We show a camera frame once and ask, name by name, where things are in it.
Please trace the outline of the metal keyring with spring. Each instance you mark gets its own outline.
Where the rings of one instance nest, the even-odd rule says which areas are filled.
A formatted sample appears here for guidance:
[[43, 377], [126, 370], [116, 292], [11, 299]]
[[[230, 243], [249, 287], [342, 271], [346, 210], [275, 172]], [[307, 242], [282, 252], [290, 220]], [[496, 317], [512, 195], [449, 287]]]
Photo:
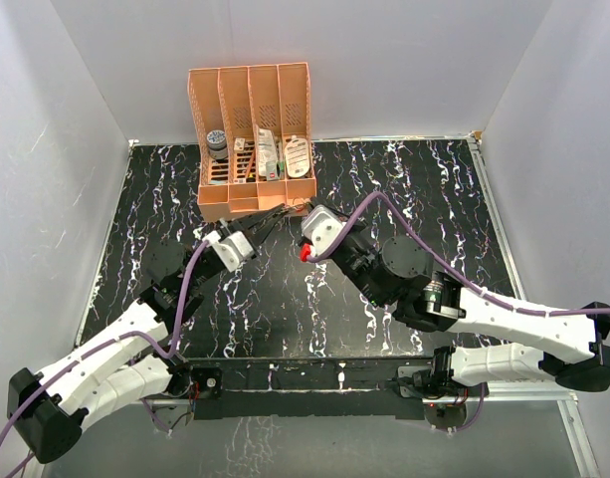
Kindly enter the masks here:
[[289, 215], [303, 216], [310, 212], [311, 200], [309, 198], [295, 198], [285, 205]]

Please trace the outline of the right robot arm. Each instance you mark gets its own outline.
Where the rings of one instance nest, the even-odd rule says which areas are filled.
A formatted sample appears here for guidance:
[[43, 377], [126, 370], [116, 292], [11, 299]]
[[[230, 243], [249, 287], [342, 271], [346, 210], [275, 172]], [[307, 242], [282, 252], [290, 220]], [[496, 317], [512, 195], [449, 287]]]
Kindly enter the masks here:
[[553, 381], [577, 391], [610, 385], [610, 311], [593, 303], [576, 314], [493, 295], [434, 267], [433, 256], [408, 235], [376, 246], [357, 227], [326, 225], [313, 243], [329, 255], [372, 304], [421, 332], [473, 333], [499, 346], [435, 350], [429, 368], [401, 372], [400, 386], [426, 396], [489, 381]]

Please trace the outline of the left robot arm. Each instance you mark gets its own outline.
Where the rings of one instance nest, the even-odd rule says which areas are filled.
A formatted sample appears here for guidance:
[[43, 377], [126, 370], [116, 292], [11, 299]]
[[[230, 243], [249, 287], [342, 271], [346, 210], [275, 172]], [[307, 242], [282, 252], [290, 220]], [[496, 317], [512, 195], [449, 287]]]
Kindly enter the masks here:
[[24, 367], [8, 384], [7, 430], [15, 430], [41, 464], [70, 451], [101, 418], [153, 394], [185, 394], [188, 368], [173, 362], [182, 325], [203, 302], [203, 284], [234, 272], [288, 214], [279, 204], [219, 220], [192, 248], [177, 240], [149, 245], [140, 292], [102, 331], [39, 371]]

